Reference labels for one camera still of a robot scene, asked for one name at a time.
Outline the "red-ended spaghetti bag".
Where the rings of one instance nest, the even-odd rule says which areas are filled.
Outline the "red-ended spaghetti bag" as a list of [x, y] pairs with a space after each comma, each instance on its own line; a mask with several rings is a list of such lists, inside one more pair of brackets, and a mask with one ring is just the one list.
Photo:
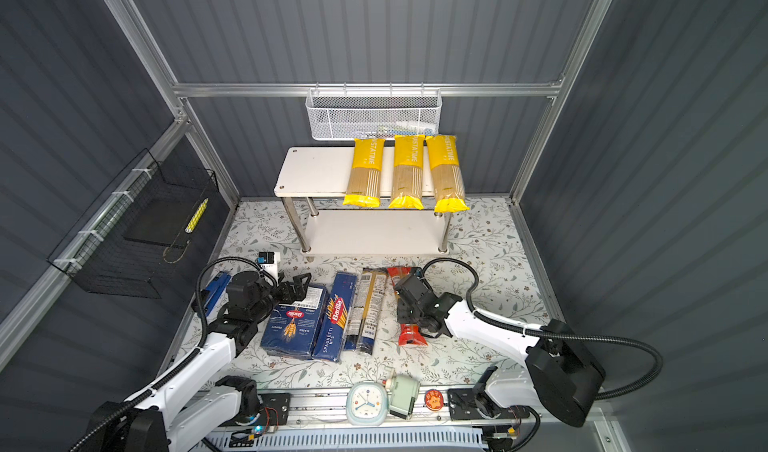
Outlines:
[[[410, 272], [409, 266], [388, 267], [387, 272], [393, 286], [396, 286], [401, 279], [405, 278]], [[396, 319], [399, 324], [400, 332], [398, 344], [405, 345], [426, 345], [426, 338], [421, 334], [418, 325], [409, 322], [409, 312], [407, 304], [401, 299], [398, 291], [395, 291], [396, 297]]]

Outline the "blue-ended clear spaghetti bag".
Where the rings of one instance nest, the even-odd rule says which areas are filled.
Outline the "blue-ended clear spaghetti bag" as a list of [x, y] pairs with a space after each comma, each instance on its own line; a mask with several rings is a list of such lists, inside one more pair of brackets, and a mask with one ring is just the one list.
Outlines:
[[378, 322], [386, 292], [388, 272], [364, 269], [356, 286], [344, 336], [344, 351], [373, 354]]

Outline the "yellow Pastatime spaghetti bag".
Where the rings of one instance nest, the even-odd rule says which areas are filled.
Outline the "yellow Pastatime spaghetti bag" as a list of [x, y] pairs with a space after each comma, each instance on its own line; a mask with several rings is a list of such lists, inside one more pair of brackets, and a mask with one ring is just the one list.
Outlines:
[[366, 208], [380, 206], [384, 143], [383, 138], [355, 140], [344, 205]]

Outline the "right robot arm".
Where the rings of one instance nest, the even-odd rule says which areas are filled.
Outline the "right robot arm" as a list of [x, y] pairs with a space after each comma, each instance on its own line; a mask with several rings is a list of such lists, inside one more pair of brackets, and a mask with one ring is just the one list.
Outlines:
[[559, 320], [526, 324], [479, 309], [457, 294], [437, 294], [417, 268], [395, 283], [406, 321], [433, 334], [477, 342], [525, 367], [519, 374], [499, 366], [481, 377], [476, 403], [486, 414], [512, 406], [541, 405], [561, 422], [581, 427], [605, 380], [605, 369]]

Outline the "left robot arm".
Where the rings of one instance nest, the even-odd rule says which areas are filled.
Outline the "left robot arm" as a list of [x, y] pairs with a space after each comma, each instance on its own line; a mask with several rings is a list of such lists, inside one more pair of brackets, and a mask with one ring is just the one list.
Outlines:
[[202, 342], [143, 390], [100, 406], [73, 450], [188, 451], [227, 421], [257, 421], [264, 407], [252, 379], [227, 375], [203, 398], [195, 395], [243, 352], [278, 305], [303, 300], [310, 281], [308, 273], [290, 280], [263, 270], [235, 274], [227, 302], [204, 324]]

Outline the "wide blue Barilla pasta box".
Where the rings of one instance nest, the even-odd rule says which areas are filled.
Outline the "wide blue Barilla pasta box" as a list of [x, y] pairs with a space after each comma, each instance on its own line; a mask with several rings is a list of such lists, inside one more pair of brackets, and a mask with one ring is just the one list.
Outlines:
[[278, 305], [266, 323], [260, 347], [268, 355], [310, 360], [328, 300], [324, 285], [310, 284], [302, 301]]

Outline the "white two-tier shelf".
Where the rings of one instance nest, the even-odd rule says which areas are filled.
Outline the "white two-tier shelf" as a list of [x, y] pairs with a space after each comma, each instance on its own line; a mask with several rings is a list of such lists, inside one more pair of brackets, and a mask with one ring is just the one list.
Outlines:
[[316, 198], [344, 198], [353, 148], [297, 147], [286, 153], [274, 194], [306, 255], [448, 254], [450, 214], [425, 208], [319, 209]]

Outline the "narrow blue Barilla spaghetti box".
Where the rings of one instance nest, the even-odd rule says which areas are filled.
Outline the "narrow blue Barilla spaghetti box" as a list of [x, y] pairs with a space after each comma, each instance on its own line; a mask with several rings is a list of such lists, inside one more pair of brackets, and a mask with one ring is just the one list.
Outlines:
[[345, 345], [345, 331], [354, 302], [358, 276], [337, 272], [329, 293], [323, 322], [312, 352], [314, 360], [338, 362]]

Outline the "mint green timer device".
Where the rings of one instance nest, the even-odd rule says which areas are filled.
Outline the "mint green timer device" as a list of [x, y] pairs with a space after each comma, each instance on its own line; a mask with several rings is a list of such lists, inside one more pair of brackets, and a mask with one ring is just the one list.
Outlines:
[[419, 381], [409, 375], [394, 374], [388, 378], [385, 389], [388, 392], [389, 413], [408, 420], [413, 414], [419, 388]]

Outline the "yellow green marker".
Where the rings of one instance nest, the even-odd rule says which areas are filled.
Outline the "yellow green marker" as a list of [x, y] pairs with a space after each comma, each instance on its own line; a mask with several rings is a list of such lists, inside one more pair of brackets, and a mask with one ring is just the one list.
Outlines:
[[204, 212], [206, 212], [206, 208], [208, 206], [209, 199], [204, 198], [200, 201], [200, 204], [195, 208], [192, 216], [190, 217], [190, 220], [187, 222], [184, 232], [187, 234], [192, 234], [197, 226], [197, 224], [200, 222], [200, 219], [202, 218]]

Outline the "red round badge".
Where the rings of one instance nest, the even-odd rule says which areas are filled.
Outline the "red round badge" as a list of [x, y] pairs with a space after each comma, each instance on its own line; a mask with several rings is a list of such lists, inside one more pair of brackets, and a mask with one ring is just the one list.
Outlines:
[[424, 403], [428, 410], [438, 412], [445, 406], [445, 399], [439, 390], [430, 389], [424, 394]]

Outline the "mint alarm clock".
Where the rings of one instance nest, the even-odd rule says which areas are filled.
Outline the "mint alarm clock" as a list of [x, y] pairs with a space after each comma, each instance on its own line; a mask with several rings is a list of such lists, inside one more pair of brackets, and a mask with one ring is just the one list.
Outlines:
[[354, 426], [381, 425], [389, 412], [388, 393], [380, 382], [354, 384], [346, 399], [346, 417]]

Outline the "white tube in basket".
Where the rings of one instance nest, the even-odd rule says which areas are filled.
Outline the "white tube in basket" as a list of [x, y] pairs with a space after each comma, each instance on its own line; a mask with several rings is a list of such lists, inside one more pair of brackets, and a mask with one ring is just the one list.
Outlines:
[[437, 133], [437, 125], [435, 123], [418, 120], [396, 121], [395, 128], [421, 135], [435, 135]]

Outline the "blue handled tool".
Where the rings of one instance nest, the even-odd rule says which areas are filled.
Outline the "blue handled tool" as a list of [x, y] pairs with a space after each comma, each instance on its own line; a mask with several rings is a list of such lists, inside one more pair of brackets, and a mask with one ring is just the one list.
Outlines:
[[205, 306], [206, 316], [209, 316], [213, 311], [222, 294], [225, 292], [231, 278], [231, 274], [226, 271], [218, 272], [201, 291], [201, 298]]

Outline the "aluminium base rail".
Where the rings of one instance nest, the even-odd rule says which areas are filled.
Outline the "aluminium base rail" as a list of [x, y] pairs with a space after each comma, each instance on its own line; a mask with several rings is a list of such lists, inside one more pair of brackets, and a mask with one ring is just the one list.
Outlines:
[[166, 426], [169, 438], [195, 444], [222, 427], [289, 430], [338, 427], [518, 427], [531, 418], [581, 427], [595, 421], [599, 409], [547, 410], [526, 379], [513, 384], [512, 403], [494, 405], [492, 392], [473, 387], [402, 386], [387, 389], [379, 382], [360, 382], [350, 388], [262, 390], [246, 380], [240, 388], [226, 377], [183, 408]]

